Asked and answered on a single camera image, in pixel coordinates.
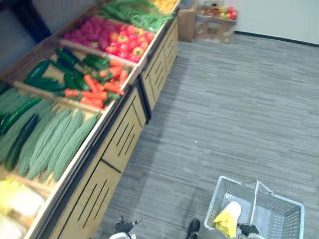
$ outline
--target wire shopping basket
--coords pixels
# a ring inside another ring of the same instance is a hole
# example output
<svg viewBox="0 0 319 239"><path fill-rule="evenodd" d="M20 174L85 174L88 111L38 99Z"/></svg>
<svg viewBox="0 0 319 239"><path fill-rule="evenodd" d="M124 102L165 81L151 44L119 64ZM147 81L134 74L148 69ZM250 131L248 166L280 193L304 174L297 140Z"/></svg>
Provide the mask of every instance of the wire shopping basket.
<svg viewBox="0 0 319 239"><path fill-rule="evenodd" d="M214 218L232 201L242 207L238 223L255 225L267 239L303 239L303 204L274 194L258 180L242 183L220 176L205 218L205 227L214 230Z"/></svg>

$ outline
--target gray carpet floor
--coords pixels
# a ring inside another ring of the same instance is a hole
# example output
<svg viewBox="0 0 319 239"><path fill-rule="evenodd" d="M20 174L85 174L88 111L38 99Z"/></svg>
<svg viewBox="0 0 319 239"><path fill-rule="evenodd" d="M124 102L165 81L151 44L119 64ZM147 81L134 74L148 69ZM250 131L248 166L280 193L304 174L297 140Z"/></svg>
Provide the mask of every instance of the gray carpet floor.
<svg viewBox="0 0 319 239"><path fill-rule="evenodd" d="M179 55L98 228L142 216L139 239L183 239L218 177L258 178L306 208L319 238L318 48L236 35L179 43Z"/></svg>

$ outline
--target basket handle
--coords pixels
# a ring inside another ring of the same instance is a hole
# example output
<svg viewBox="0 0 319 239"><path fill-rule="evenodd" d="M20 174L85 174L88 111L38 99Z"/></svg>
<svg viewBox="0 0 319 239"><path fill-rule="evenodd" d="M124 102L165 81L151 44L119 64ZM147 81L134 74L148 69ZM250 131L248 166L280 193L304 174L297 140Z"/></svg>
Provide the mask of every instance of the basket handle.
<svg viewBox="0 0 319 239"><path fill-rule="evenodd" d="M262 182L260 182L259 180L252 180L252 181L249 181L249 182L246 182L246 183L243 183L245 186L248 186L250 184L252 184L253 182L256 182L256 187L255 187L255 194L254 194L254 202L250 208L250 213L249 213L249 221L248 221L248 225L252 225L253 223L253 219L254 219L254 215L255 215L255 209L256 209L256 202L257 202L257 194L258 194L258 191L259 191L259 187L260 185L263 186L266 191L271 194L271 195L274 195L274 192L272 190L270 190L265 184L263 184Z"/></svg>
<svg viewBox="0 0 319 239"><path fill-rule="evenodd" d="M257 186L257 184L263 186L263 188L266 189L266 191L267 191L269 194L271 194L271 195L274 195L274 194L275 194L273 190L271 190L270 188L268 188L265 184L263 184L261 181L259 181L259 180L257 180L257 179L254 179L254 180L245 182L245 183L243 183L243 185L248 186L248 185L251 185L251 184L253 184L253 183L255 183L256 186Z"/></svg>

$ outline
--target white wall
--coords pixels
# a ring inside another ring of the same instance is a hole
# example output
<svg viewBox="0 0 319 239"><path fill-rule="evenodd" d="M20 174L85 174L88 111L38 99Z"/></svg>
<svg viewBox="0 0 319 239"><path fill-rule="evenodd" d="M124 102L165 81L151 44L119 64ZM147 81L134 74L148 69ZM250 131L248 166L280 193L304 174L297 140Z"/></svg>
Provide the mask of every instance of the white wall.
<svg viewBox="0 0 319 239"><path fill-rule="evenodd" d="M226 0L239 11L238 31L319 44L319 0Z"/></svg>
<svg viewBox="0 0 319 239"><path fill-rule="evenodd" d="M33 0L35 8L52 33L85 12L95 0Z"/></svg>
<svg viewBox="0 0 319 239"><path fill-rule="evenodd" d="M30 35L9 11L0 12L0 73L35 45Z"/></svg>

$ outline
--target apple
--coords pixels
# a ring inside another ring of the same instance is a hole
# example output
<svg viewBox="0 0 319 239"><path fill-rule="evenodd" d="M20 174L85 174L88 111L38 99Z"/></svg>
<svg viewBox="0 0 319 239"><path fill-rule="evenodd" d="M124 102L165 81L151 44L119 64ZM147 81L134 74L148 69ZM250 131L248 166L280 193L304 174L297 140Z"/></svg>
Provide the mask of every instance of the apple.
<svg viewBox="0 0 319 239"><path fill-rule="evenodd" d="M230 7L228 8L228 12L229 12L230 14L232 14L234 11L235 11L235 8L234 8L233 6L230 6Z"/></svg>

